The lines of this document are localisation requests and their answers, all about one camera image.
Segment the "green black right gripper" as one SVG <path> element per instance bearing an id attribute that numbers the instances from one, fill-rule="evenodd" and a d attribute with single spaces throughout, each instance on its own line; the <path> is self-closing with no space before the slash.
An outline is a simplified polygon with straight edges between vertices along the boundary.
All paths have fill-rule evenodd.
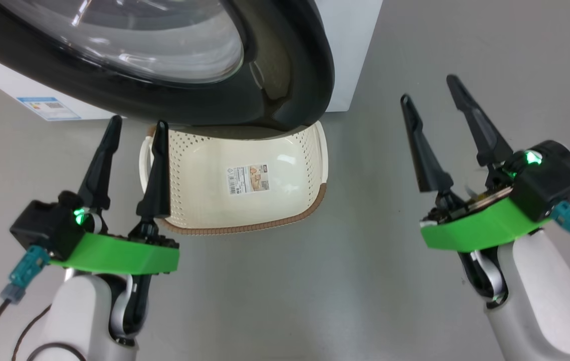
<path id="1" fill-rule="evenodd" d="M 475 146 L 480 167 L 487 168 L 485 187 L 497 188 L 509 182 L 502 163 L 513 154 L 511 146 L 471 96 L 457 75 L 447 75 L 447 85 L 459 112 L 463 113 Z M 436 192 L 436 208 L 456 209 L 461 198 L 452 192 L 454 181 L 443 170 L 423 133 L 423 122 L 411 96 L 400 98 L 415 178 L 422 194 Z M 420 233 L 427 247 L 449 251 L 477 251 L 509 244 L 550 222 L 526 216 L 509 198 L 512 188 L 503 188 L 481 199 L 471 200 L 468 213 L 455 220 L 437 222 L 423 219 Z"/>

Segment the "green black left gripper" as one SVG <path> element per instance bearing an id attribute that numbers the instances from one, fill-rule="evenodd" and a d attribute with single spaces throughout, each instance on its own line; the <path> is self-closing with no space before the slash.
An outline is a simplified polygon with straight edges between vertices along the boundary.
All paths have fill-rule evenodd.
<path id="1" fill-rule="evenodd" d="M 111 165 L 118 150 L 122 130 L 122 117 L 110 118 L 78 195 L 84 206 L 90 209 L 108 210 Z M 140 175 L 147 172 L 147 157 L 150 171 L 143 199 L 139 201 L 136 214 L 141 217 L 136 226 L 137 236 L 157 236 L 155 219 L 170 216 L 170 165 L 169 127 L 160 120 L 152 137 L 145 138 L 139 155 Z M 131 242 L 107 235 L 85 234 L 65 261 L 50 260 L 51 265 L 90 273 L 131 274 L 132 276 L 171 273 L 177 270 L 179 249 L 158 245 Z"/>

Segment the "black glass washing machine door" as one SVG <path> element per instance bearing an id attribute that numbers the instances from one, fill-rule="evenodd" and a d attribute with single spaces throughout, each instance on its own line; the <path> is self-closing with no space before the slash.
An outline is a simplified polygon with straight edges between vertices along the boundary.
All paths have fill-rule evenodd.
<path id="1" fill-rule="evenodd" d="M 118 116 L 240 140 L 314 125 L 334 87 L 314 0 L 0 0 L 0 64 Z"/>

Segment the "cream perforated laundry basket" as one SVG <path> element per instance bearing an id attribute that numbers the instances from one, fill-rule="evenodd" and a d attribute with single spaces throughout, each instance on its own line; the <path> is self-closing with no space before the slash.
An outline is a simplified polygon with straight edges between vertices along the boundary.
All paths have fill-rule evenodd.
<path id="1" fill-rule="evenodd" d="M 170 131 L 171 213 L 159 224 L 180 235 L 229 235 L 299 222 L 323 201 L 328 179 L 321 123 L 263 141 L 207 138 Z M 266 163 L 270 190 L 230 195 L 228 167 Z"/>

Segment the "white barcode basket label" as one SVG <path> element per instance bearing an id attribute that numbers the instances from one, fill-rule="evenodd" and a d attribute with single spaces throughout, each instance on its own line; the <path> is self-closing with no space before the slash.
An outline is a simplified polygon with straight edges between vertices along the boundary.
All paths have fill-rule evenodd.
<path id="1" fill-rule="evenodd" d="M 266 163 L 228 167 L 224 174 L 230 195 L 254 194 L 270 190 L 270 173 Z"/>

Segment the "white washing machine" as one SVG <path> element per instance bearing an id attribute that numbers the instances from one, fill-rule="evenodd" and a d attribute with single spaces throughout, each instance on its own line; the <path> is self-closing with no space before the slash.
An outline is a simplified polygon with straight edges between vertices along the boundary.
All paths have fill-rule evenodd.
<path id="1" fill-rule="evenodd" d="M 315 0 L 315 3 L 323 20 L 335 70 L 334 90 L 327 112 L 346 112 L 355 93 L 383 0 Z M 17 97 L 57 98 L 81 116 L 81 120 L 108 119 L 112 115 L 1 64 L 0 91 L 25 108 Z"/>

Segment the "blue white energy label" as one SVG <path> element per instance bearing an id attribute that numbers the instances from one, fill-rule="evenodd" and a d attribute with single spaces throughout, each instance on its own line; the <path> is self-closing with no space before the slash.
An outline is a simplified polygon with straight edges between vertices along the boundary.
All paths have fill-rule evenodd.
<path id="1" fill-rule="evenodd" d="M 81 120 L 76 112 L 54 97 L 17 97 L 28 109 L 47 121 Z"/>

